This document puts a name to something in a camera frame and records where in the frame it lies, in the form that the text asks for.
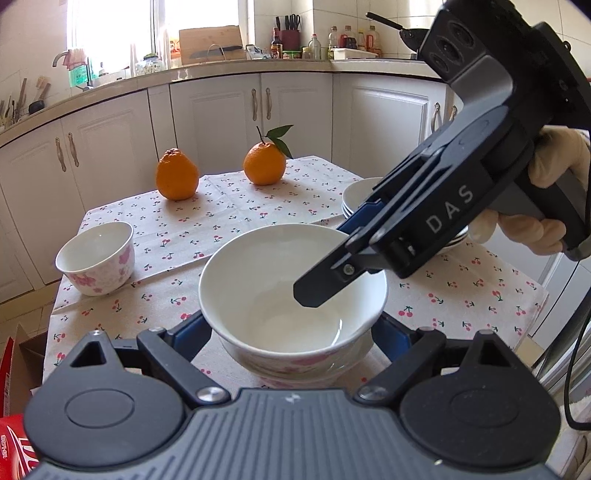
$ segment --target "white bowl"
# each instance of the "white bowl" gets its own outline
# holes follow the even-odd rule
[[[79,233],[56,257],[56,267],[84,295],[105,295],[123,285],[134,271],[134,228],[109,222]]]
[[[343,205],[350,211],[354,212],[361,204],[367,200],[369,195],[373,192],[373,188],[382,180],[382,177],[373,177],[370,179],[363,179],[356,181],[345,188],[343,192]]]
[[[319,225],[271,225],[221,247],[199,283],[201,310],[245,368],[320,375],[378,319],[386,275],[364,274],[317,309],[300,305],[293,284],[347,235]]]
[[[226,348],[227,341],[222,339],[222,345]],[[248,362],[245,362],[248,365],[245,368],[257,377],[261,377],[267,385],[274,388],[327,388],[335,383],[341,375],[363,360],[373,345],[374,340],[369,330],[356,342],[343,349],[346,353],[338,361],[327,363],[320,371],[305,372],[303,374],[288,371],[278,374],[248,365]]]

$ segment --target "cardboard box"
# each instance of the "cardboard box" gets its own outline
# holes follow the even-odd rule
[[[46,344],[47,332],[29,338],[20,324],[6,342],[0,364],[0,385],[4,386],[2,417],[23,413],[31,390],[41,386]]]
[[[188,28],[180,30],[178,37],[183,65],[206,61],[246,59],[240,28],[237,25]],[[225,58],[219,47],[223,48]]]

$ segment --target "bottle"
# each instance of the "bottle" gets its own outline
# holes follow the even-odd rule
[[[347,48],[347,38],[352,36],[351,25],[345,25],[345,31],[340,36],[339,47]]]
[[[378,57],[382,56],[379,34],[375,29],[375,25],[369,26],[369,32],[365,37],[365,48],[367,51],[378,54]]]
[[[322,60],[322,45],[320,45],[318,36],[315,33],[312,33],[312,40],[308,43],[308,48],[312,60]]]
[[[357,35],[357,50],[365,50],[365,33],[363,33],[363,29],[359,29],[359,34]]]
[[[279,29],[273,28],[273,41],[271,42],[271,58],[281,60],[283,59],[283,44],[279,39]]]
[[[335,26],[332,26],[329,33],[329,60],[335,58],[334,48],[339,48],[339,32]]]

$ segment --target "cabinet handle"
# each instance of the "cabinet handle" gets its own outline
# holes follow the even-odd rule
[[[74,135],[72,135],[72,132],[68,133],[68,138],[70,139],[70,153],[74,158],[74,165],[76,167],[80,167],[80,162],[78,162],[78,153],[76,152],[76,145],[74,144]]]
[[[441,105],[439,105],[439,102],[437,102],[435,104],[435,110],[433,111],[433,116],[431,117],[431,133],[433,133],[435,131],[435,120],[437,120],[437,114],[439,113],[440,109],[441,109]]]
[[[271,102],[271,89],[267,88],[267,120],[271,119],[271,109],[273,108],[273,103]]]
[[[66,162],[64,162],[64,152],[61,151],[60,137],[56,137],[57,159],[61,163],[61,170],[66,171]]]
[[[456,115],[457,115],[457,106],[453,106],[452,107],[452,114],[449,116],[449,121],[453,122],[456,119]]]
[[[256,90],[252,89],[252,120],[256,122],[256,113],[258,112],[258,100],[256,99]]]

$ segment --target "orange with leaf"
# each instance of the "orange with leaf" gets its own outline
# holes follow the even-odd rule
[[[254,185],[273,185],[281,180],[285,173],[286,157],[293,158],[290,149],[281,137],[285,135],[293,125],[284,125],[269,130],[261,142],[251,148],[244,159],[243,169],[248,179]]]

